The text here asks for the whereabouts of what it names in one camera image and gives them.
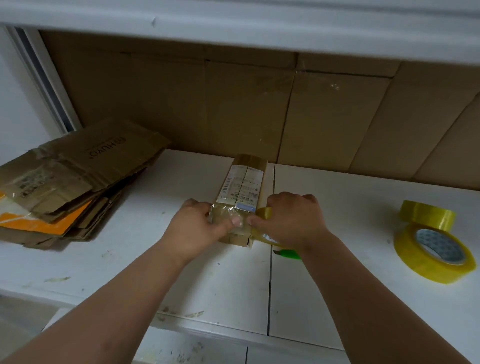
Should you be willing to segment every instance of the huyo logo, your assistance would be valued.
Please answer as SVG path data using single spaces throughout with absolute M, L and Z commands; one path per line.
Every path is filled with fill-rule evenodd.
M 103 142 L 102 144 L 100 144 L 100 146 L 97 149 L 92 150 L 88 154 L 90 155 L 90 159 L 93 159 L 93 158 L 98 157 L 100 154 L 102 154 L 102 153 L 104 153 L 104 152 L 106 152 L 110 149 L 113 149 L 116 146 L 118 146 L 120 144 L 123 144 L 123 143 L 126 143 L 126 142 L 127 142 L 127 139 L 125 139 L 122 136 L 120 136 L 118 138 L 113 138 L 113 140 L 108 140 L 106 142 Z

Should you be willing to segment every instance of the white wall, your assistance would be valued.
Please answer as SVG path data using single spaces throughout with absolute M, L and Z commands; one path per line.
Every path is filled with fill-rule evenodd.
M 7 30 L 0 26 L 0 165 L 61 136 Z

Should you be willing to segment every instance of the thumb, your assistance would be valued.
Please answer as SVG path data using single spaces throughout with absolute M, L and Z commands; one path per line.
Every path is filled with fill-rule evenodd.
M 256 228 L 262 232 L 266 232 L 268 227 L 268 221 L 256 215 L 248 216 L 247 223 L 251 225 L 253 228 Z
M 224 237 L 230 230 L 240 223 L 239 217 L 234 217 L 232 220 L 224 218 L 218 224 L 212 225 L 212 233 L 215 240 Z

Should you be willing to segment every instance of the blue label section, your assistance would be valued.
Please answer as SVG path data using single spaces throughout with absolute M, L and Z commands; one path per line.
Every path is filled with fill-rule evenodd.
M 250 211 L 250 212 L 253 212 L 253 213 L 255 213 L 255 211 L 257 210 L 256 208 L 254 208 L 252 206 L 241 204 L 240 202 L 237 202 L 235 207 L 239 208 L 240 210 Z

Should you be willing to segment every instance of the forearm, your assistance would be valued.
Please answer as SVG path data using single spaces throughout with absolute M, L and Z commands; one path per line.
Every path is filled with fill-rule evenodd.
M 160 241 L 5 363 L 131 363 L 183 266 Z
M 355 363 L 468 363 L 329 232 L 300 252 Z

